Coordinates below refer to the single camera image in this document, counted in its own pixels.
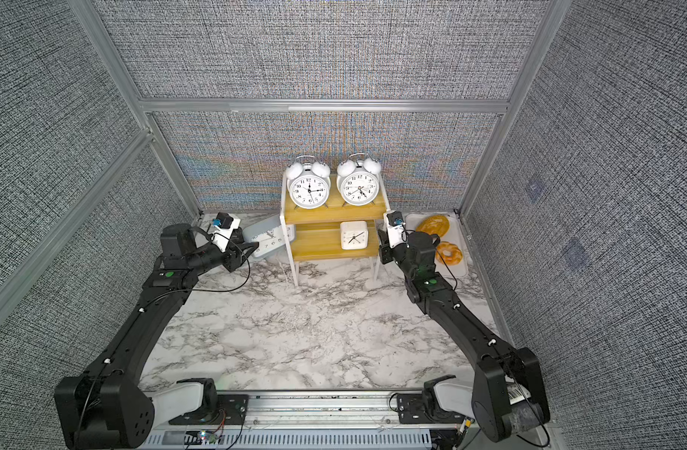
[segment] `donut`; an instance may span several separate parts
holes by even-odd
[[[436,259],[445,262],[449,266],[455,266],[464,258],[464,254],[456,244],[446,242],[445,240],[438,244],[436,250]]]
[[[427,217],[421,224],[416,227],[416,231],[423,231],[430,235],[436,234],[442,238],[448,232],[451,225],[448,223],[448,218],[445,215],[436,214]]]

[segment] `gray fabric wall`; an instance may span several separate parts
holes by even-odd
[[[65,448],[55,386],[81,373],[131,313],[161,229],[190,220],[144,149],[0,328],[0,448]]]
[[[687,1],[576,0],[468,217],[574,449],[687,449]]]
[[[461,204],[496,114],[181,112],[154,114],[204,210],[277,210],[293,156],[331,165],[369,151],[384,167],[391,205]]]
[[[138,132],[66,1],[0,2],[0,286]],[[189,215],[149,148],[0,328],[0,449],[64,449],[53,404]]]
[[[65,1],[0,1],[0,286],[138,126]]]
[[[94,0],[146,97],[505,99],[548,0]]]
[[[93,4],[144,97],[507,99],[548,0]],[[451,210],[495,116],[156,119],[205,209],[276,209],[293,157],[369,150],[396,207]]]

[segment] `square alarm clock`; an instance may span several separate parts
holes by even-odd
[[[360,250],[368,247],[368,224],[365,220],[341,222],[341,248]]]
[[[289,237],[289,242],[293,242],[296,239],[296,226],[286,226],[286,234]],[[251,255],[251,259],[254,261],[262,259],[272,251],[286,245],[281,229],[281,218],[277,215],[244,228],[243,239],[246,242],[258,242],[258,248]]]

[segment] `white alarm clock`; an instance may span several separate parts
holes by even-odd
[[[301,163],[300,158],[309,158]],[[331,189],[331,169],[311,155],[296,157],[293,164],[286,168],[286,185],[291,200],[297,207],[312,210],[326,203]]]
[[[341,222],[341,248],[360,250],[368,247],[368,224],[365,220]]]
[[[357,159],[357,156],[366,156],[366,159]],[[354,153],[348,156],[348,159],[338,165],[336,172],[336,187],[347,203],[363,206],[373,202],[379,194],[381,163],[367,153]]]
[[[296,226],[287,225],[286,234],[289,242],[296,239]],[[261,259],[286,245],[284,232],[281,229],[281,218],[277,215],[244,228],[243,239],[246,242],[258,242],[258,248],[251,254],[252,259]]]

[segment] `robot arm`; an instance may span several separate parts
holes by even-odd
[[[235,216],[219,214],[211,241],[198,248],[195,231],[202,229],[185,223],[163,229],[163,254],[131,315],[81,375],[62,379],[55,389],[69,448],[135,448],[164,420],[215,409],[217,395],[210,380],[185,380],[153,399],[141,392],[138,382],[168,320],[186,302],[199,276],[217,266],[233,272],[257,249],[258,243],[243,242],[238,222]]]
[[[450,419],[451,410],[466,416],[473,412],[494,442],[548,422],[548,399],[536,355],[528,348],[511,346],[461,303],[436,272],[437,235],[407,231],[399,211],[387,212],[384,220],[386,231],[379,230],[382,263],[396,261],[411,302],[443,327],[475,372],[472,393],[452,381],[453,376],[425,383],[421,404],[428,420],[424,421]],[[471,404],[456,404],[456,395],[471,398]]]

